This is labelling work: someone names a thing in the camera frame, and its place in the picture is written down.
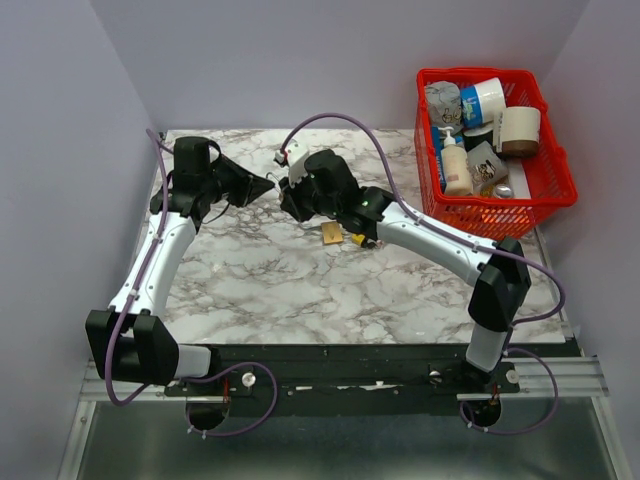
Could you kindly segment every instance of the red plastic basket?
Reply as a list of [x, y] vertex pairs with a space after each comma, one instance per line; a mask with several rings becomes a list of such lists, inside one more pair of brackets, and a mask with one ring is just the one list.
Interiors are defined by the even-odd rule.
[[[431, 125], [424, 87], [447, 80], [460, 88], [498, 77], [507, 106], [536, 107], [541, 113], [540, 149], [534, 158], [522, 160], [531, 199], [452, 197], [440, 191]], [[526, 70], [494, 68], [423, 69], [418, 73], [418, 113], [414, 142], [425, 213], [453, 227], [483, 237], [501, 240], [506, 235], [520, 238], [560, 207], [578, 199], [567, 154], [558, 146], [536, 79]]]

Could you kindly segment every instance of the white marble countertop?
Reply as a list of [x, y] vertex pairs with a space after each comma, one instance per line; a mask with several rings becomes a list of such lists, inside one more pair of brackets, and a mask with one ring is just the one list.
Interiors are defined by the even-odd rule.
[[[285, 174], [273, 155], [287, 130], [175, 130], [176, 137], [215, 139], [250, 171]], [[403, 196], [422, 210], [412, 130], [377, 131]], [[342, 155], [363, 185], [388, 187], [373, 145], [353, 130], [308, 129], [297, 135], [313, 150]], [[172, 168], [165, 154], [167, 168]], [[159, 188], [156, 178], [154, 191]], [[212, 207], [213, 218], [224, 204]], [[183, 343], [455, 343], [468, 342], [471, 288], [439, 265], [394, 245], [366, 250], [345, 234], [322, 245], [317, 226], [297, 224], [271, 191], [244, 209], [203, 225], [178, 268], [163, 318]], [[540, 259], [533, 237], [527, 257]], [[533, 285], [521, 316], [553, 305], [547, 281]], [[558, 318], [519, 326], [516, 342], [562, 342]]]

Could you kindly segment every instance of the wooden block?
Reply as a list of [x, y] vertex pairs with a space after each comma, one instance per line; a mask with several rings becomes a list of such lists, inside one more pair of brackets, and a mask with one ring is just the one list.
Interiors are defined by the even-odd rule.
[[342, 243], [344, 238], [340, 231], [338, 222], [324, 222], [322, 225], [322, 243], [331, 245], [333, 243]]

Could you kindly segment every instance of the white wall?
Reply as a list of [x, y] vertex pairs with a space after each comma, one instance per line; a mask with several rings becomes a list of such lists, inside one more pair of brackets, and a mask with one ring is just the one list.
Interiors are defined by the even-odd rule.
[[55, 478], [154, 169], [148, 116], [86, 0], [0, 6], [0, 478]]
[[91, 0], [162, 127], [412, 127], [427, 66], [543, 78], [587, 0]]
[[592, 0], [543, 84], [580, 200], [545, 225], [567, 313], [611, 388], [640, 478], [640, 3]]

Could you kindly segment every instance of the white pump dispenser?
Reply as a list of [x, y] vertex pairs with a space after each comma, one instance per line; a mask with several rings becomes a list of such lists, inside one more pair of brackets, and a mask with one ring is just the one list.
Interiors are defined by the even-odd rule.
[[465, 196], [473, 194], [471, 174], [467, 168], [467, 152], [456, 145], [456, 140], [451, 136], [452, 127], [441, 129], [447, 135], [442, 149], [442, 169], [447, 181], [445, 195]]

